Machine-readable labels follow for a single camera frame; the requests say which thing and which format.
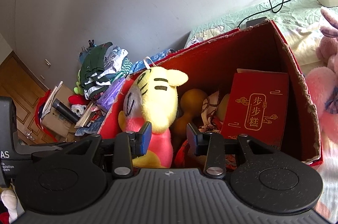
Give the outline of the red cardboard box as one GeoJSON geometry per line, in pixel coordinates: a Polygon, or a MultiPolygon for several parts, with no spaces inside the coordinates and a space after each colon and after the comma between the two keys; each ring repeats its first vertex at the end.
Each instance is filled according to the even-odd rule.
{"type": "Polygon", "coordinates": [[[188,75],[188,81],[178,88],[179,95],[193,88],[208,94],[226,92],[238,68],[288,74],[290,94],[281,150],[309,166],[322,164],[316,107],[296,57],[274,21],[234,29],[181,49],[156,64],[188,75]]]}

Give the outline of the yellow tiger plush toy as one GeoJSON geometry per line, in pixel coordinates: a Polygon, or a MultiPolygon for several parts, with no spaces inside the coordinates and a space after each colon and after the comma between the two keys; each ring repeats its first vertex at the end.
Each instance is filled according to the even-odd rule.
{"type": "Polygon", "coordinates": [[[122,131],[138,131],[150,122],[152,134],[145,155],[132,159],[135,167],[170,168],[173,159],[170,126],[178,109],[177,87],[188,81],[180,70],[151,67],[132,83],[124,98],[118,123],[122,131]]]}

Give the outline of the brown gourd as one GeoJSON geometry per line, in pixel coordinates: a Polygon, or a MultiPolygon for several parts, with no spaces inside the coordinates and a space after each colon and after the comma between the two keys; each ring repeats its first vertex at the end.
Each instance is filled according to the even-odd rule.
{"type": "Polygon", "coordinates": [[[171,125],[171,142],[174,152],[177,152],[187,139],[187,124],[201,117],[202,105],[207,97],[206,92],[194,88],[186,91],[180,98],[179,115],[171,125]]]}

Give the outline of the cardboard box with clutter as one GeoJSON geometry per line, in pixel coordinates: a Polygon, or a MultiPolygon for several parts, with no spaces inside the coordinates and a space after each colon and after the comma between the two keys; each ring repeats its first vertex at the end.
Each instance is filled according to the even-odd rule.
{"type": "Polygon", "coordinates": [[[35,122],[56,141],[73,142],[89,134],[98,133],[105,116],[101,110],[95,110],[93,103],[79,99],[63,82],[60,82],[51,91],[39,100],[35,114],[35,122]],[[58,99],[70,108],[80,120],[73,124],[56,111],[52,104],[58,99]]]}

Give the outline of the black flashlight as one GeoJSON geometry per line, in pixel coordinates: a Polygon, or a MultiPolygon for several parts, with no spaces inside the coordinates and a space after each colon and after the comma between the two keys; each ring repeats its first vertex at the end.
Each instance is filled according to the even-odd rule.
{"type": "Polygon", "coordinates": [[[76,124],[80,120],[79,116],[77,116],[70,108],[68,108],[58,99],[55,99],[52,107],[73,124],[76,124]]]}

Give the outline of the pink bunny plush toy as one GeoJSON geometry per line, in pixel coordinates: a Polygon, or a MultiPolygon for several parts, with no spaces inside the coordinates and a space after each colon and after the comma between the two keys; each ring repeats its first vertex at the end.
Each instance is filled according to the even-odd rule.
{"type": "Polygon", "coordinates": [[[321,129],[331,141],[337,143],[337,55],[329,67],[311,70],[305,80],[316,106],[321,129]]]}

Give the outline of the green yellow bed sheet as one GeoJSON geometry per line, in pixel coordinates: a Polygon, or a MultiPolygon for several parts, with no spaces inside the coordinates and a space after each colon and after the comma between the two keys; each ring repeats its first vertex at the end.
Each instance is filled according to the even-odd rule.
{"type": "MultiPolygon", "coordinates": [[[[197,42],[228,32],[236,26],[244,28],[246,21],[267,17],[274,20],[304,75],[323,63],[316,56],[322,34],[320,27],[327,22],[321,15],[317,0],[292,0],[286,3],[279,13],[267,11],[268,1],[255,4],[238,11],[228,12],[205,24],[194,28],[186,41],[189,47],[197,42]]],[[[323,163],[316,167],[323,179],[323,193],[316,211],[331,223],[337,223],[337,143],[331,141],[325,132],[321,133],[323,163]]]]}

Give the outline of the mauve bear plush toy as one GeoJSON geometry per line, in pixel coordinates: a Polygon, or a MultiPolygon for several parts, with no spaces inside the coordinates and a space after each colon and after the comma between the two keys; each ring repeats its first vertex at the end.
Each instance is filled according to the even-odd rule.
{"type": "Polygon", "coordinates": [[[316,49],[317,57],[337,74],[337,14],[326,7],[320,10],[329,26],[321,26],[323,37],[316,49]]]}

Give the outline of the red gift envelope box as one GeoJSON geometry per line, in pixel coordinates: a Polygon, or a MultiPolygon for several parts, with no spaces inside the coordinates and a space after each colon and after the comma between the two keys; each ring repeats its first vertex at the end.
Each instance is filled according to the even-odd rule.
{"type": "Polygon", "coordinates": [[[221,130],[226,139],[247,134],[280,149],[289,98],[289,75],[238,69],[221,130]]]}

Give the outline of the pile of folded clothes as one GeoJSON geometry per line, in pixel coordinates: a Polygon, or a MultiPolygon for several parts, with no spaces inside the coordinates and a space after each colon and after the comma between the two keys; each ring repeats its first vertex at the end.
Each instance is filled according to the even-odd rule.
{"type": "Polygon", "coordinates": [[[79,54],[81,68],[73,91],[86,100],[97,101],[114,82],[127,77],[132,62],[128,51],[112,42],[97,45],[89,40],[88,43],[79,54]]]}

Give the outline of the black smartphone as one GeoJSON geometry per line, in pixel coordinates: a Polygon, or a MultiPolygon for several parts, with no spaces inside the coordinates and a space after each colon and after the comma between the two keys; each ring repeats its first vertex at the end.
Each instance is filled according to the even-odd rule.
{"type": "Polygon", "coordinates": [[[259,17],[259,18],[256,18],[256,19],[252,19],[252,20],[249,20],[246,22],[246,27],[253,27],[255,25],[259,25],[261,23],[263,23],[265,20],[267,20],[267,17],[259,17]]]}

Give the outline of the purple plastic package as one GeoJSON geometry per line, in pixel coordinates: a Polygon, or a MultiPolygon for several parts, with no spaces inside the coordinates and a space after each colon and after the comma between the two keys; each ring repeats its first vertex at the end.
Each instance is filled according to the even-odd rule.
{"type": "Polygon", "coordinates": [[[119,78],[115,80],[108,89],[97,100],[96,105],[104,112],[108,112],[114,104],[120,90],[122,89],[126,78],[119,78]]]}

